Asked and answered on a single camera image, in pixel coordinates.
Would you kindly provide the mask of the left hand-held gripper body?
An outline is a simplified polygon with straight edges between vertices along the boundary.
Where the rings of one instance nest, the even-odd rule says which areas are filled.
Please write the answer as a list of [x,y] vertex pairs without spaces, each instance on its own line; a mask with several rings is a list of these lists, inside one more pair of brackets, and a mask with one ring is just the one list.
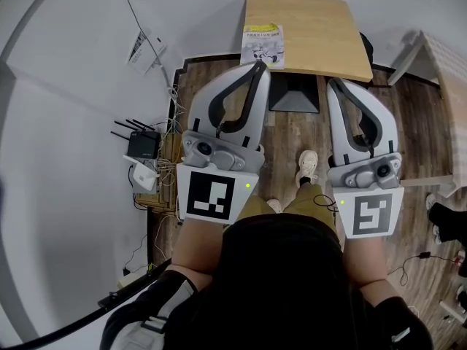
[[185,131],[177,164],[180,217],[232,225],[255,189],[265,157],[260,136]]

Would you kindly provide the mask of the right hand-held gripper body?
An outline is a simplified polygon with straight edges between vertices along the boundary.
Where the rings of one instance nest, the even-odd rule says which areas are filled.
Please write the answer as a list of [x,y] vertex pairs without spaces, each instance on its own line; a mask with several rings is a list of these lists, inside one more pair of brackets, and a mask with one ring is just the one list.
[[401,154],[395,152],[328,170],[348,239],[393,234],[404,197],[401,166]]

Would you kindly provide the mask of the white paper booklet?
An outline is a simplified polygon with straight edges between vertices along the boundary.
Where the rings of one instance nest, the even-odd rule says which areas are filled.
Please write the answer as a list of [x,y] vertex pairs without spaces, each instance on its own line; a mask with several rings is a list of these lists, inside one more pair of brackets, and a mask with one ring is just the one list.
[[282,26],[246,25],[242,34],[240,64],[262,61],[270,69],[285,69],[285,44]]

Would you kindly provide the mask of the person's right forearm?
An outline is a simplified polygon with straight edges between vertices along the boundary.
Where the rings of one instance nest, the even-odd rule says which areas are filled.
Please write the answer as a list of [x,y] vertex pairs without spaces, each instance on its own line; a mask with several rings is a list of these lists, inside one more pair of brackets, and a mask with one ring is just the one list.
[[382,237],[347,238],[343,261],[349,278],[373,307],[399,296],[387,280],[387,258]]

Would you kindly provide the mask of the person's left forearm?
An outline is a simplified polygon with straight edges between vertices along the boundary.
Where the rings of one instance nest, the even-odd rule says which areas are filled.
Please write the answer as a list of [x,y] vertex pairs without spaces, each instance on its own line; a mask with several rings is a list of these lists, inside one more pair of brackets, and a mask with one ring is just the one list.
[[223,231],[220,223],[186,218],[167,270],[181,273],[198,291],[207,287],[220,260]]

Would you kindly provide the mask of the black table base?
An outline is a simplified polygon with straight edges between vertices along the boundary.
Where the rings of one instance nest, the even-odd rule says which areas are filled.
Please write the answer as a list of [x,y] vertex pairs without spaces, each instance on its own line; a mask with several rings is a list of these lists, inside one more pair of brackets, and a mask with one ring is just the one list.
[[273,72],[269,89],[269,110],[319,114],[317,76]]

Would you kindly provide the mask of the person's right white sneaker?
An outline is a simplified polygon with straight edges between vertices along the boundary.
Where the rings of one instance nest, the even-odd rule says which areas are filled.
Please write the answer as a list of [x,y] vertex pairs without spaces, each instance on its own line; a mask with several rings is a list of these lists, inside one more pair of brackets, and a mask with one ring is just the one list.
[[311,183],[317,180],[315,170],[318,164],[318,155],[314,150],[304,150],[298,159],[298,172],[296,173],[296,186]]

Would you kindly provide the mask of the person's khaki shorts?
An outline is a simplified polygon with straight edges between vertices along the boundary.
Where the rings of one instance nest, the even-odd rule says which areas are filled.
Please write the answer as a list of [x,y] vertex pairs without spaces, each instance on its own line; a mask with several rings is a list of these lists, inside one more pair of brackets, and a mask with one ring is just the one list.
[[[281,214],[295,214],[316,219],[336,233],[333,215],[324,207],[324,200],[320,198],[322,194],[323,191],[320,185],[307,182],[298,188],[295,198],[288,206],[283,208]],[[252,195],[240,212],[238,220],[269,214],[276,213],[267,205],[264,199]]]

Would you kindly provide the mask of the white network device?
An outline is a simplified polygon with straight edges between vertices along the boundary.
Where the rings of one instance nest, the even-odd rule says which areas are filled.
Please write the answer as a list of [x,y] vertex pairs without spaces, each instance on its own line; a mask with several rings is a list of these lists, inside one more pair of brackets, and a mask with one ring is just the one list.
[[143,162],[124,155],[123,158],[133,165],[130,170],[130,182],[133,185],[134,193],[154,195],[158,192],[158,179],[160,174],[152,167]]

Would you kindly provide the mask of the black router with antennas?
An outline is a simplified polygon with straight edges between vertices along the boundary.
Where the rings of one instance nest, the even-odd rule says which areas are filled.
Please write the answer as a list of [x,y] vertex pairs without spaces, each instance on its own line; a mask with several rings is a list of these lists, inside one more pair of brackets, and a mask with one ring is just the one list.
[[135,119],[126,119],[125,122],[115,120],[114,124],[130,130],[129,136],[111,131],[111,134],[128,142],[126,156],[147,160],[154,160],[158,157],[161,147],[161,134],[154,127]]

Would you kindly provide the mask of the black chair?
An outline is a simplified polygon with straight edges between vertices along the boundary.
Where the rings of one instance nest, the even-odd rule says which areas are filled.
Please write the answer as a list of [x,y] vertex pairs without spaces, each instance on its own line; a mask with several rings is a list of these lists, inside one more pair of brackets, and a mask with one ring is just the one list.
[[[360,37],[365,47],[370,68],[372,68],[374,63],[374,47],[363,33],[360,33]],[[359,85],[365,89],[369,89],[373,85],[373,79],[370,79],[368,82],[359,82]]]

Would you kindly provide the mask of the small black plug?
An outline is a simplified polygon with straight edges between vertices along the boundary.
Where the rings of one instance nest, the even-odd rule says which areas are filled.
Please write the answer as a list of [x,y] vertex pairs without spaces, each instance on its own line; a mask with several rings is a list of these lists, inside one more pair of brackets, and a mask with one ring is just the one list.
[[131,256],[123,266],[123,275],[136,273],[147,267],[147,234],[145,234],[136,248],[131,252]]

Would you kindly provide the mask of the person's black shirt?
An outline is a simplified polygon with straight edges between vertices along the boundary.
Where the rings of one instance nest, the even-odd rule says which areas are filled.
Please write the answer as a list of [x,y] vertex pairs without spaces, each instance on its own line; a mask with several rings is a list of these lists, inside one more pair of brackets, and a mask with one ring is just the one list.
[[313,218],[241,219],[207,287],[166,269],[108,318],[99,350],[433,350],[402,297],[364,298],[343,251]]

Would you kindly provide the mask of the white floor socket box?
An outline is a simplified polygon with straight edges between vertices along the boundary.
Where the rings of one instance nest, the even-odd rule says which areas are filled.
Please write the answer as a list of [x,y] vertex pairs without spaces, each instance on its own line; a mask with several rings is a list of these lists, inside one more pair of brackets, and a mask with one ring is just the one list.
[[129,284],[132,284],[136,280],[140,279],[141,277],[145,276],[146,272],[145,271],[137,271],[133,273],[129,273],[121,278],[118,279],[117,281],[117,289],[123,289],[124,287],[127,287]]

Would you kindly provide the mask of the white wall electrical panel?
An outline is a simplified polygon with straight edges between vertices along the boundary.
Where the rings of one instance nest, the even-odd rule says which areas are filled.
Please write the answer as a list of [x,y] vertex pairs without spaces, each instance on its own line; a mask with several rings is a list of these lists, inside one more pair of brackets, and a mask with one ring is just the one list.
[[144,75],[154,61],[152,48],[142,31],[139,31],[131,47],[128,64],[137,73]]

